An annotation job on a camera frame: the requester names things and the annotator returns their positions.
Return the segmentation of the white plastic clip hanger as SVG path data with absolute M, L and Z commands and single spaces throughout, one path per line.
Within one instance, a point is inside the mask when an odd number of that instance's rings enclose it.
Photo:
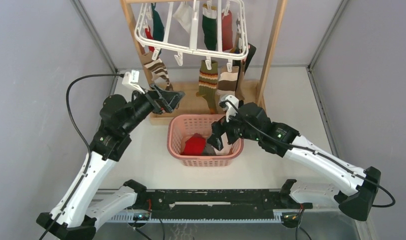
M 167 50 L 175 52 L 174 59 L 176 60 L 179 66 L 184 64 L 184 54 L 200 56 L 205 58 L 207 67 L 210 66 L 210 63 L 213 59 L 224 59 L 227 60 L 227 70 L 232 70 L 232 64 L 234 60 L 242 60 L 246 58 L 248 54 L 248 35 L 246 28 L 246 19 L 245 19 L 245 5 L 242 0 L 237 0 L 236 4 L 238 5 L 237 13 L 237 47 L 238 52 L 235 52 L 234 49 L 223 51 L 222 49 L 222 14 L 230 11 L 231 1 L 227 0 L 225 5 L 222 4 L 222 1 L 217 2 L 216 12 L 217 12 L 217 45 L 216 50 L 208 50 L 204 43 L 204 32 L 202 29 L 202 9 L 203 5 L 200 4 L 200 1 L 195 0 L 193 4 L 190 5 L 193 8 L 192 14 L 192 23 L 191 31 L 188 34 L 189 43 L 188 45 L 178 45 L 169 42 L 169 36 L 171 33 L 171 25 L 173 19 L 173 7 L 174 2 L 169 1 L 167 20 L 164 24 L 164 39 L 163 41 L 157 41 L 153 38 L 153 15 L 151 4 L 157 3 L 155 0 L 143 1 L 141 3 L 141 9 L 139 12 L 138 22 L 134 25 L 133 36 L 137 42 L 143 47 L 149 46 L 153 47 L 153 56 L 152 59 L 155 60 L 159 55 L 161 50 Z M 207 1 L 207 6 L 213 8 L 212 2 Z

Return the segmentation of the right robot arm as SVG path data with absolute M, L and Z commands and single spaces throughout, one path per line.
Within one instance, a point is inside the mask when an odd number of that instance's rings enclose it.
M 287 180 L 280 194 L 284 207 L 293 208 L 298 203 L 332 206 L 354 220 L 368 219 L 380 188 L 378 169 L 352 165 L 322 150 L 289 125 L 271 121 L 265 110 L 253 102 L 237 107 L 232 100 L 222 100 L 220 106 L 225 116 L 212 123 L 208 139 L 215 149 L 224 148 L 222 136 L 229 144 L 239 139 L 255 141 L 264 151 L 329 179 L 329 184 Z

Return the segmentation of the beige brown ribbed sock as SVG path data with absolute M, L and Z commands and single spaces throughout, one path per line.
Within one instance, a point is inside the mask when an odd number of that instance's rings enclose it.
M 217 95 L 224 96 L 224 95 L 234 95 L 240 101 L 245 100 L 245 96 L 242 91 L 242 80 L 241 77 L 241 67 L 240 66 L 233 66 L 231 71 L 228 71 L 226 66 L 221 68 L 219 74 L 219 80 L 217 83 L 216 93 Z

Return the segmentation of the pink plastic laundry basket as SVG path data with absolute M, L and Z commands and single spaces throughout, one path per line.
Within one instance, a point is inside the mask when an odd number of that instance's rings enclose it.
M 182 114 L 172 119 L 168 127 L 167 149 L 187 167 L 226 167 L 238 157 L 244 142 L 228 144 L 225 135 L 219 151 L 207 143 L 212 134 L 211 124 L 220 120 L 221 114 Z

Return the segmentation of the grey sock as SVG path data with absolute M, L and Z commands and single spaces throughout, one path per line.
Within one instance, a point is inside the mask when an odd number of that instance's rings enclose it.
M 202 156 L 216 156 L 217 155 L 216 149 L 212 145 L 207 143 L 205 145 L 201 155 Z

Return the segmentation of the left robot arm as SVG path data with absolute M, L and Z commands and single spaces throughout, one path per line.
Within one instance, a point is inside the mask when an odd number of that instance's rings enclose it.
M 183 91 L 152 84 L 149 90 L 135 87 L 131 101 L 120 94 L 107 97 L 79 173 L 60 202 L 50 212 L 40 213 L 36 223 L 60 240 L 91 240 L 121 210 L 144 207 L 148 200 L 145 187 L 132 180 L 100 202 L 92 204 L 92 200 L 131 143 L 131 132 L 151 113 L 172 113 L 184 96 Z

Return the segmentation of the black patterned sock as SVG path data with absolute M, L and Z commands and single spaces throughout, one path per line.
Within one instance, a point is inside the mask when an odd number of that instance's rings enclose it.
M 248 53 L 247 53 L 246 58 L 244 58 L 242 60 L 234 60 L 232 63 L 234 67 L 244 68 L 244 73 L 247 72 L 250 62 L 252 61 L 252 59 L 256 53 L 256 50 L 257 50 L 257 48 L 254 45 L 252 45 L 251 43 L 249 43 L 247 45 L 247 48 L 248 48 Z

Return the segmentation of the white sock front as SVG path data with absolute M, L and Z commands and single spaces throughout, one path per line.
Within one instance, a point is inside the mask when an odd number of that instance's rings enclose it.
M 227 138 L 227 134 L 224 133 L 221 136 L 221 143 L 223 148 L 221 150 L 217 150 L 216 148 L 214 149 L 214 152 L 217 156 L 227 156 L 230 155 L 230 151 L 232 149 L 232 145 L 228 143 L 228 138 Z

